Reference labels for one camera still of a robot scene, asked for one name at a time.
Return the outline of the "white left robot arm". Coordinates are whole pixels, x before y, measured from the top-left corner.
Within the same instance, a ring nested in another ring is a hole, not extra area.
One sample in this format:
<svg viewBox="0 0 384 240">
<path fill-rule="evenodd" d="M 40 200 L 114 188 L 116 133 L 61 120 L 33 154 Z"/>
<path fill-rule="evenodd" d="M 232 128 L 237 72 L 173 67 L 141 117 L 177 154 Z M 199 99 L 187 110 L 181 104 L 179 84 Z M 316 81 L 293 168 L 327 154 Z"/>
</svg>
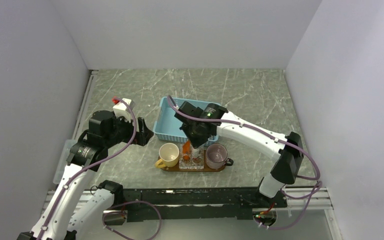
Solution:
<svg viewBox="0 0 384 240">
<path fill-rule="evenodd" d="M 69 150 L 62 179 L 38 222 L 19 240 L 79 240 L 92 218 L 106 209 L 117 210 L 125 202 L 123 186 L 111 180 L 98 185 L 95 195 L 76 211 L 87 184 L 98 172 L 109 149 L 125 143 L 145 146 L 154 133 L 145 119 L 128 113 L 100 110 L 92 114 L 86 129 Z"/>
</svg>

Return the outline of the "clear glass holder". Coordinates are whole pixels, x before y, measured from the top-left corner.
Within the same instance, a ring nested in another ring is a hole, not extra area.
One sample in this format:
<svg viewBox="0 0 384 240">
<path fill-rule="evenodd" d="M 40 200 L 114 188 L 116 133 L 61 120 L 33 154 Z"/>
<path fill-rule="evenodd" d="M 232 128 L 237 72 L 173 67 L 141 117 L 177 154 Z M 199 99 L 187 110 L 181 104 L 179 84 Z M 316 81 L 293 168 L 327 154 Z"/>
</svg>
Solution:
<svg viewBox="0 0 384 240">
<path fill-rule="evenodd" d="M 205 165 L 204 147 L 193 148 L 191 143 L 187 141 L 181 147 L 179 158 L 179 169 L 188 171 L 203 170 Z"/>
</svg>

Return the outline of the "light blue plastic basket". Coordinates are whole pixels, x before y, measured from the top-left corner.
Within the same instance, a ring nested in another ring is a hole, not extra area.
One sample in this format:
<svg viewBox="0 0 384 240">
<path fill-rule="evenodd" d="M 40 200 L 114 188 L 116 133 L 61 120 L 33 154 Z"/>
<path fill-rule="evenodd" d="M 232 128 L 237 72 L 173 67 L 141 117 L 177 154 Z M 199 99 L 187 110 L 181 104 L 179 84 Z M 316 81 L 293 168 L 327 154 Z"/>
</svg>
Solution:
<svg viewBox="0 0 384 240">
<path fill-rule="evenodd" d="M 210 103 L 202 100 L 193 100 L 185 98 L 172 97 L 175 104 L 180 107 L 183 102 L 189 102 L 195 107 L 205 109 L 206 106 Z M 160 100 L 159 104 L 160 110 L 157 120 L 154 122 L 153 132 L 157 138 L 161 141 L 173 142 L 173 143 L 186 143 L 187 137 L 184 132 L 180 129 L 182 122 L 175 118 L 175 111 L 169 106 L 169 101 L 167 97 L 164 96 Z M 205 147 L 216 143 L 219 140 L 219 136 L 211 136 L 208 141 L 204 144 Z"/>
</svg>

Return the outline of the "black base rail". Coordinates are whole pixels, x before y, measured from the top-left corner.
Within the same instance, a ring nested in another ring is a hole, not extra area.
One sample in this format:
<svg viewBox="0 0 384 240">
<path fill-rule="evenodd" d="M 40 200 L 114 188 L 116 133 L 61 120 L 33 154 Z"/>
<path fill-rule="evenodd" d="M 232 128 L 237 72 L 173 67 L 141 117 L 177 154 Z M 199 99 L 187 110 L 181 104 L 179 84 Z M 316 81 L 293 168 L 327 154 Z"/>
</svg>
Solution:
<svg viewBox="0 0 384 240">
<path fill-rule="evenodd" d="M 286 197 L 278 192 L 265 198 L 257 187 L 213 188 L 126 188 L 122 203 L 104 211 L 108 225 L 147 220 L 187 220 L 234 218 L 251 220 L 258 212 L 288 206 Z"/>
</svg>

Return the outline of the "yellow mug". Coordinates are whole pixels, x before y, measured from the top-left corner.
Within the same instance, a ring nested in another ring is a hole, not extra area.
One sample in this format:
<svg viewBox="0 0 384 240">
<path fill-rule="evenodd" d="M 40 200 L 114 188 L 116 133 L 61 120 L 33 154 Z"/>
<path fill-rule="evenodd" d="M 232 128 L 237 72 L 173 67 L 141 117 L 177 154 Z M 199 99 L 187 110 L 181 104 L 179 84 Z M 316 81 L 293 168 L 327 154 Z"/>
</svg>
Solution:
<svg viewBox="0 0 384 240">
<path fill-rule="evenodd" d="M 174 167 L 180 158 L 180 149 L 174 143 L 163 144 L 158 151 L 158 160 L 155 162 L 156 168 Z"/>
</svg>

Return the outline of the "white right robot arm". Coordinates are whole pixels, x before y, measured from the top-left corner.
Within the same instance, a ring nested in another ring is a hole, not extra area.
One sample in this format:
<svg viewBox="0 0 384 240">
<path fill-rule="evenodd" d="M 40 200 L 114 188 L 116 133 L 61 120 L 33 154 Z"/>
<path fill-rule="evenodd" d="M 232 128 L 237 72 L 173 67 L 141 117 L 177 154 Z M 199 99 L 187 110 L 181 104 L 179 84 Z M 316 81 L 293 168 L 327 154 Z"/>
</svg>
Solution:
<svg viewBox="0 0 384 240">
<path fill-rule="evenodd" d="M 258 185 L 255 200 L 260 207 L 269 207 L 282 187 L 295 183 L 304 158 L 299 134 L 285 135 L 266 130 L 215 103 L 201 109 L 185 101 L 173 109 L 174 116 L 182 123 L 180 130 L 194 148 L 202 146 L 210 137 L 225 137 L 249 146 L 275 162 Z"/>
</svg>

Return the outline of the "oval wooden tray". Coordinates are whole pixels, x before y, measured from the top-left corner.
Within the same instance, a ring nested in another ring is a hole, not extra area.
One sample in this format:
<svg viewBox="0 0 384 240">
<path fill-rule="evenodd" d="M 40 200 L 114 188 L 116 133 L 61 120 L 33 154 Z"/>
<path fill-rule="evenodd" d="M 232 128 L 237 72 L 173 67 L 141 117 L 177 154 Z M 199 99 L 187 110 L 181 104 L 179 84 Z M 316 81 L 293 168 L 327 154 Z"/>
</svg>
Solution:
<svg viewBox="0 0 384 240">
<path fill-rule="evenodd" d="M 178 159 L 178 162 L 176 163 L 176 165 L 174 165 L 172 167 L 168 167 L 165 165 L 163 167 L 160 167 L 160 166 L 162 166 L 162 164 L 160 163 L 158 165 L 158 168 L 160 170 L 163 170 L 166 172 L 204 172 L 204 173 L 209 172 L 209 173 L 216 173 L 216 172 L 223 171 L 227 167 L 226 165 L 223 165 L 217 169 L 210 168 L 206 162 L 206 159 L 207 159 L 206 152 L 207 152 L 206 150 L 202 150 L 200 152 L 200 157 L 197 159 L 192 159 L 187 154 L 186 155 L 187 160 L 184 160 L 184 154 L 180 153 L 179 159 Z"/>
</svg>

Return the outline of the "orange toothpaste tube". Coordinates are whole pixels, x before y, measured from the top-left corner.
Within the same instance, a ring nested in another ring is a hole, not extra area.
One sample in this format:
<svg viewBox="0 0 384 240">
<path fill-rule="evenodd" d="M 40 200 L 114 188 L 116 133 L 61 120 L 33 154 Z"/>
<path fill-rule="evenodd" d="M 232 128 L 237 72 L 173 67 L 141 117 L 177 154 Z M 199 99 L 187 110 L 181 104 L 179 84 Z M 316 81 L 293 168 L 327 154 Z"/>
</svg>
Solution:
<svg viewBox="0 0 384 240">
<path fill-rule="evenodd" d="M 182 145 L 182 161 L 189 163 L 191 159 L 191 142 L 188 140 Z"/>
</svg>

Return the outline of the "purple mug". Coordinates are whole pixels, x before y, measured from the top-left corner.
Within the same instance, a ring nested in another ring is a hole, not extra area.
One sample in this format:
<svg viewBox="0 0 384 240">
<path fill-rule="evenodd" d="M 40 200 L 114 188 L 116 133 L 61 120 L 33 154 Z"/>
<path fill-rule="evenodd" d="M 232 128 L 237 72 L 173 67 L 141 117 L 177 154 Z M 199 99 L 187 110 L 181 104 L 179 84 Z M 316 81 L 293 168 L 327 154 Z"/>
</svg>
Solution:
<svg viewBox="0 0 384 240">
<path fill-rule="evenodd" d="M 234 161 L 229 158 L 227 148 L 219 143 L 213 143 L 208 146 L 205 152 L 205 163 L 213 170 L 219 170 L 234 165 Z"/>
</svg>

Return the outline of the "white toothpaste tube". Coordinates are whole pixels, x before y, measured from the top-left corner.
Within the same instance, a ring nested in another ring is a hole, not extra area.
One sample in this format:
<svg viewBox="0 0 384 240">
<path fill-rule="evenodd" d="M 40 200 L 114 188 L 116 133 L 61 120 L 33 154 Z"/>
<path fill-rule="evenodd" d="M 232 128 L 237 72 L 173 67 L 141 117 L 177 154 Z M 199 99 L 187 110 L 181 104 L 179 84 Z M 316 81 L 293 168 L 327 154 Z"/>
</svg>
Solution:
<svg viewBox="0 0 384 240">
<path fill-rule="evenodd" d="M 201 149 L 200 148 L 191 148 L 191 158 L 194 164 L 199 164 L 201 162 Z"/>
</svg>

